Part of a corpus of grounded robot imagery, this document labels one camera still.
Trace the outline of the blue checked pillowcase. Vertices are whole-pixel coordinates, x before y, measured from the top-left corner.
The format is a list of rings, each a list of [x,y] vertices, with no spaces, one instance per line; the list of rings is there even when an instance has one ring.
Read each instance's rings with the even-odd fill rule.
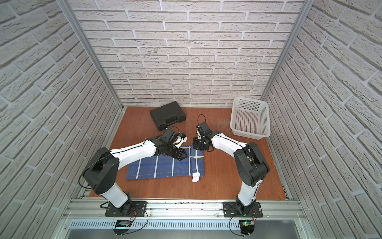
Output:
[[[192,145],[183,146],[187,158],[178,161],[164,155],[146,157],[129,164],[126,180],[156,179],[167,177],[192,177],[199,172],[205,176],[204,152],[195,150]]]

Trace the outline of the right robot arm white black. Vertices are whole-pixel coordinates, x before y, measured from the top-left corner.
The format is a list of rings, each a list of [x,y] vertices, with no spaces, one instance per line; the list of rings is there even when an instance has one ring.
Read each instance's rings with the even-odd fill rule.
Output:
[[[242,180],[235,210],[241,215],[248,214],[256,202],[260,185],[270,172],[270,167],[260,148],[254,142],[239,142],[220,131],[213,131],[206,122],[197,125],[197,135],[193,139],[194,149],[205,152],[219,149],[235,159],[237,171]]]

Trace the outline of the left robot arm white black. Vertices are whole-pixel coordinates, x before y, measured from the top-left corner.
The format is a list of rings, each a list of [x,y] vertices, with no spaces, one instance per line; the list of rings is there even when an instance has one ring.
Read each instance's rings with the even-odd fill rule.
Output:
[[[148,138],[141,143],[120,149],[102,147],[96,151],[81,173],[90,188],[116,208],[123,207],[129,196],[117,185],[117,173],[123,167],[143,158],[164,155],[178,161],[187,158],[181,148],[187,136],[167,129],[163,134]]]

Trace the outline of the white pillowcase label tag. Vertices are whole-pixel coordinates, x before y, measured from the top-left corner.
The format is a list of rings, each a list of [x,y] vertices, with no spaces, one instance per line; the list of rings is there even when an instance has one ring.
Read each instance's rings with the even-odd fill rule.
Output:
[[[199,172],[195,172],[193,173],[193,178],[192,178],[192,182],[199,182],[200,180],[200,177],[201,177],[201,174]]]

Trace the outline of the black plastic tool case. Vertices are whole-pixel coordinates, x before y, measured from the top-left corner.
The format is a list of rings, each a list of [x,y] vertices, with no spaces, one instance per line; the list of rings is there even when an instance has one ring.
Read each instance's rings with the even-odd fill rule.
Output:
[[[186,114],[178,102],[171,102],[150,111],[150,115],[158,131],[165,130],[169,126],[186,120]]]

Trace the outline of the white perforated plastic basket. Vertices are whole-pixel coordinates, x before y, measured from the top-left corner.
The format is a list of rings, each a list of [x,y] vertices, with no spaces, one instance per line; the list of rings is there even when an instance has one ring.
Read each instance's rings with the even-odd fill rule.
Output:
[[[265,101],[235,97],[232,105],[230,128],[234,135],[255,140],[271,134],[269,105]]]

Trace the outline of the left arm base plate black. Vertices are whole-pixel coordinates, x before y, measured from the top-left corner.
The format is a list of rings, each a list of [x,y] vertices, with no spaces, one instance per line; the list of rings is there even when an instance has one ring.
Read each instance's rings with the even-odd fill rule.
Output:
[[[106,217],[145,217],[147,201],[128,201],[120,208],[115,207],[112,203],[108,203],[106,207]]]

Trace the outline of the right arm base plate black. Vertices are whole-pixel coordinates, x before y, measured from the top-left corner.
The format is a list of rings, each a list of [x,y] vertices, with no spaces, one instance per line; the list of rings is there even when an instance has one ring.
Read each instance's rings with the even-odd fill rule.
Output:
[[[222,203],[223,214],[226,218],[245,217],[245,218],[262,218],[263,212],[259,202],[253,202],[249,206],[243,206],[240,202],[226,201]]]

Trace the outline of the aluminium frame rail front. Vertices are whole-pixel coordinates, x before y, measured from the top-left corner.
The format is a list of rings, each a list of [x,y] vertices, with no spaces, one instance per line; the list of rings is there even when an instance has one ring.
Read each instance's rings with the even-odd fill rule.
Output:
[[[67,205],[63,218],[65,219],[106,219],[106,205],[103,198],[72,199]],[[186,220],[224,220],[251,219],[258,220],[306,220],[299,201],[258,201],[258,205],[245,217],[236,209],[234,200],[181,200],[181,199],[143,199],[135,198],[132,204],[142,207],[150,219],[186,219]]]

